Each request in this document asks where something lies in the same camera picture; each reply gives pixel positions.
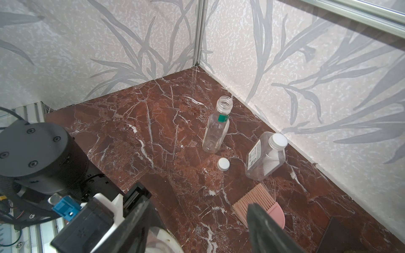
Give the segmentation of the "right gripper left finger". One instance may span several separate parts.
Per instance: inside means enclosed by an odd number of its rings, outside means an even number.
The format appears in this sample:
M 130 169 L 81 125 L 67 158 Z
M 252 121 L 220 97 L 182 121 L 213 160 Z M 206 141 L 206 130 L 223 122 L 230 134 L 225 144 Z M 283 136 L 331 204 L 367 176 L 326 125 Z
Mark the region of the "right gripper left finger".
M 140 203 L 95 250 L 96 253 L 144 253 L 151 225 L 149 200 Z

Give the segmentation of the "square clear plastic bottle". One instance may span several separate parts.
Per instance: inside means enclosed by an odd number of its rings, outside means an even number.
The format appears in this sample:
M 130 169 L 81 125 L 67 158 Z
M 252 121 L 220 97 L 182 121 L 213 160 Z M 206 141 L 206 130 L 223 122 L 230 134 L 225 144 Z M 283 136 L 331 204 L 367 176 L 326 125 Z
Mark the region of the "square clear plastic bottle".
M 287 138 L 280 133 L 264 132 L 246 157 L 245 174 L 255 181 L 263 181 L 286 161 Z

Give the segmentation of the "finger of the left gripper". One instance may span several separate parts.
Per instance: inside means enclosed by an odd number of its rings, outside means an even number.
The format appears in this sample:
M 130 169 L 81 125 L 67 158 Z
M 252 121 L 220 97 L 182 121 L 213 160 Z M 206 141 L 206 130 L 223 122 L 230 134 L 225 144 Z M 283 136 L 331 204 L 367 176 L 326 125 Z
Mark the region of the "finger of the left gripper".
M 141 182 L 136 182 L 123 197 L 123 214 L 129 215 L 139 203 L 151 196 L 151 192 Z

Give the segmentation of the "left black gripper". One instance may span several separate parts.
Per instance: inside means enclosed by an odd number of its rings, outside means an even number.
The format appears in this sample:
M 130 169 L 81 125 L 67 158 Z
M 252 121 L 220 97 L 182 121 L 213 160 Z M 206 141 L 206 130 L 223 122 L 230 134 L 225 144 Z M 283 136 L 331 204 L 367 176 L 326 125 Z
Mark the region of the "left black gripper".
M 98 193 L 112 201 L 123 191 L 63 127 L 17 120 L 1 131 L 1 194 L 20 210 L 53 220 L 53 194 L 84 203 Z

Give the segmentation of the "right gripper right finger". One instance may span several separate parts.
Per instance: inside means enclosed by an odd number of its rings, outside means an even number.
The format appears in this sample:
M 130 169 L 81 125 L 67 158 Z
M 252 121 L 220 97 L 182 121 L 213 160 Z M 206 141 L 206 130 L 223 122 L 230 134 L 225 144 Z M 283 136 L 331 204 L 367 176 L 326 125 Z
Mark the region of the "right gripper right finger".
M 253 253 L 304 252 L 257 203 L 248 205 L 247 224 Z

